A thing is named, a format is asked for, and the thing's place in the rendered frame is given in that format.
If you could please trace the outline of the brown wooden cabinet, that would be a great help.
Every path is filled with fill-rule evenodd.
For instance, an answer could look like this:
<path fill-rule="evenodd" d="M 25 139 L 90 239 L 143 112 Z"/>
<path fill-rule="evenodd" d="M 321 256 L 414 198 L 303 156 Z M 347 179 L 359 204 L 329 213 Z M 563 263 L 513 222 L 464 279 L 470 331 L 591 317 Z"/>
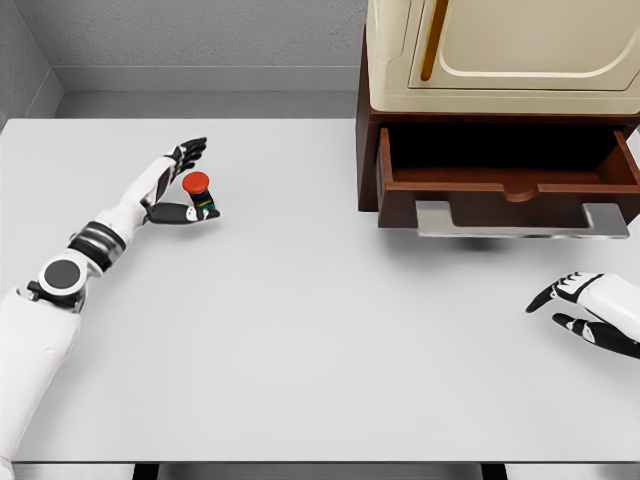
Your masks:
<path fill-rule="evenodd" d="M 369 92 L 369 67 L 360 67 L 356 113 L 356 158 L 358 207 L 379 214 L 375 162 L 382 128 L 390 124 L 535 124 L 535 125 L 598 125 L 612 126 L 622 131 L 626 142 L 640 126 L 640 107 L 629 113 L 478 113 L 478 112 L 408 112 L 379 111 L 372 107 Z"/>

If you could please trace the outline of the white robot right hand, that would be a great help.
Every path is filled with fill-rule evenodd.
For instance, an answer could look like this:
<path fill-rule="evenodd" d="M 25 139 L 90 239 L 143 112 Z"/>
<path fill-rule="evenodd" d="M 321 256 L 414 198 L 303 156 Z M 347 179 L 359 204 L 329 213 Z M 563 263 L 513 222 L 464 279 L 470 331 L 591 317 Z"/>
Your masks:
<path fill-rule="evenodd" d="M 591 345 L 640 360 L 640 287 L 614 274 L 574 272 L 536 295 L 526 311 L 532 313 L 553 299 L 579 305 L 594 317 L 556 313 L 556 324 Z"/>

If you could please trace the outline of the red push-button switch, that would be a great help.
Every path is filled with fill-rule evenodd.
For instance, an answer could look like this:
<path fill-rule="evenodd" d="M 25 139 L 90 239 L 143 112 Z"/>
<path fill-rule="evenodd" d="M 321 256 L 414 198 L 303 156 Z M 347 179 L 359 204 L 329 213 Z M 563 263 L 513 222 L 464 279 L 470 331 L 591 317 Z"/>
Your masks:
<path fill-rule="evenodd" d="M 187 174 L 182 180 L 182 187 L 188 193 L 193 204 L 203 210 L 214 210 L 215 202 L 209 191 L 209 176 L 200 171 Z"/>

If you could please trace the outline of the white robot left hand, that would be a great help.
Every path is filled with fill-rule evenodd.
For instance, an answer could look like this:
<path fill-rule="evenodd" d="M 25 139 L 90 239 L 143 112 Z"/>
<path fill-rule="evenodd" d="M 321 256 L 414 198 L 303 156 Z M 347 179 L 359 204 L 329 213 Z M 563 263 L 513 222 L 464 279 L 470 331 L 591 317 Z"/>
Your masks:
<path fill-rule="evenodd" d="M 220 212 L 190 204 L 161 202 L 167 188 L 185 171 L 193 169 L 207 147 L 207 138 L 188 140 L 171 152 L 156 159 L 134 184 L 133 199 L 144 209 L 143 222 L 165 225 L 186 225 L 218 218 Z"/>

